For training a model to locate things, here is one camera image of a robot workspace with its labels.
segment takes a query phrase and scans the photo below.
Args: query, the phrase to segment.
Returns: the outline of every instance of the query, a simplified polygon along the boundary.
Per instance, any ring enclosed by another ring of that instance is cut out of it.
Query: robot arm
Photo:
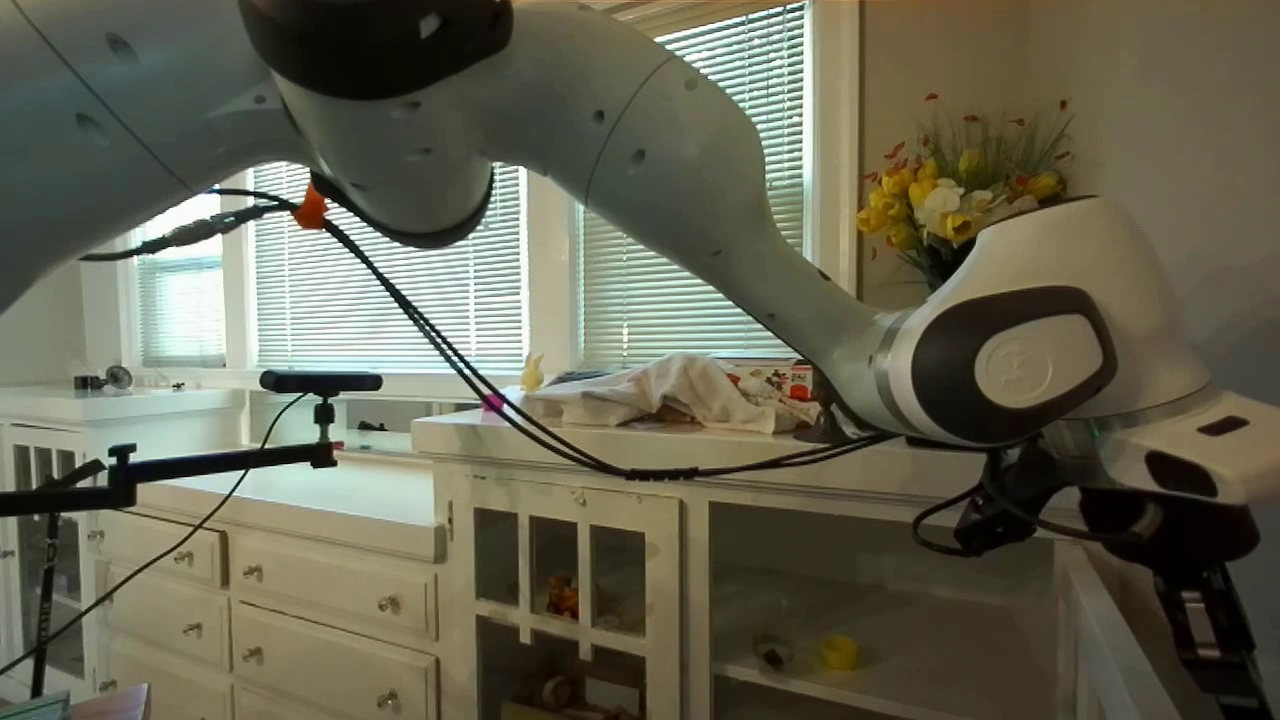
[[[0,311],[53,264],[266,159],[307,165],[420,250],[459,242],[485,215],[490,165],[510,159],[722,289],[807,358],[857,424],[1034,447],[1082,421],[1102,487],[1088,517],[1134,527],[1150,500],[1164,507],[1134,560],[1173,582],[1173,604],[1219,588],[1219,560],[1257,545],[1243,506],[1280,491],[1275,413],[1207,384],[1117,207],[989,230],[925,309],[868,311],[781,242],[750,116],[585,9],[0,0],[0,156]],[[1038,487],[1039,453],[1026,457],[992,464],[1012,491]]]

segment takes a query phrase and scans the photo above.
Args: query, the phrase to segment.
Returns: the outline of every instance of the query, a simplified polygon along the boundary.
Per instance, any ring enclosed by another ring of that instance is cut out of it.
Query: window
[[[181,224],[222,212],[216,195],[198,195],[128,233],[128,246],[155,242]],[[140,273],[140,360],[147,369],[226,369],[226,250],[194,246],[145,257]]]
[[[302,195],[307,174],[258,170],[258,187]],[[454,250],[410,250],[334,207],[334,222],[439,324],[479,369],[525,360],[525,174],[495,170],[485,224]],[[323,233],[287,215],[258,224],[262,366],[443,374],[443,360],[401,316],[386,289]]]
[[[805,242],[805,6],[765,9],[659,35],[707,74],[759,129],[770,205],[781,233]],[[581,207],[585,366],[617,369],[668,352],[781,358],[771,331],[715,289]]]

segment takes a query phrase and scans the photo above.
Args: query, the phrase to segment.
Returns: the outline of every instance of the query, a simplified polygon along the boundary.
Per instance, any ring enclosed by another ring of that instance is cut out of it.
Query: wall
[[[0,316],[0,384],[70,384],[79,347],[79,275],[56,269]]]
[[[1027,0],[1027,88],[1075,108],[1082,182],[1150,230],[1217,382],[1280,405],[1280,6]],[[1236,565],[1280,706],[1280,506]]]
[[[1026,108],[1026,0],[865,0],[865,174],[900,139],[916,139],[925,97],[952,112]],[[920,275],[865,246],[859,295],[880,309],[920,302]]]
[[[865,156],[916,129],[930,88],[973,108],[1075,108],[1075,187],[1155,242],[1217,382],[1280,405],[1280,6],[1273,0],[865,0]],[[865,257],[865,295],[920,295]],[[1280,706],[1280,500],[1236,585]]]

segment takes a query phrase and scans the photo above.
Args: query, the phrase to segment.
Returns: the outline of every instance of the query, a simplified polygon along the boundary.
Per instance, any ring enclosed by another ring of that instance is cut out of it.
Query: white cabinet
[[[625,470],[798,447],[711,434],[570,435]],[[894,445],[815,470],[621,485],[485,421],[420,421],[418,447],[435,464],[455,539],[443,647],[468,665],[443,670],[449,717],[539,717],[581,697],[563,680],[591,670],[603,680],[621,670],[607,691],[639,687],[651,720],[1180,717],[1075,545],[1038,537],[955,560],[914,539],[910,521],[963,491],[982,460]],[[588,609],[557,615],[547,582],[574,582]]]
[[[103,527],[103,577],[171,549],[109,609],[109,676],[147,680],[155,720],[432,720],[439,709],[439,545],[432,476],[274,470],[145,491]]]
[[[33,491],[84,460],[103,460],[113,445],[140,445],[140,457],[230,447],[230,392],[128,392],[76,397],[70,388],[0,388],[0,491]],[[53,577],[53,627],[95,602],[101,513],[61,513],[61,551]],[[45,573],[49,521],[0,521],[0,655],[33,647],[37,593]],[[49,646],[45,691],[76,697],[101,686],[95,619],[71,624]],[[0,680],[0,697],[29,697],[33,665]]]

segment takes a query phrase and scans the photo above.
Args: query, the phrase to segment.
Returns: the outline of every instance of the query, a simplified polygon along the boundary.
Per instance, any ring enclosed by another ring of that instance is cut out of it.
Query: yellow flower
[[[1038,174],[1027,182],[1027,195],[1038,195],[1039,205],[1063,191],[1063,177],[1061,174]]]
[[[880,187],[894,191],[894,195],[905,191],[910,183],[914,183],[914,170],[910,165],[880,182]]]
[[[914,205],[920,207],[933,187],[936,187],[936,177],[916,177],[916,183],[910,187]]]
[[[886,215],[887,215],[894,224],[910,222],[910,215],[914,215],[910,195],[894,195],[894,200],[886,205]]]
[[[857,233],[878,236],[878,233],[880,233],[880,212],[859,207],[859,212],[857,212]]]
[[[976,212],[947,212],[945,215],[945,242],[952,246],[970,246],[982,230],[982,215]]]
[[[887,187],[873,187],[868,207],[886,212],[887,205],[894,205],[894,191]]]

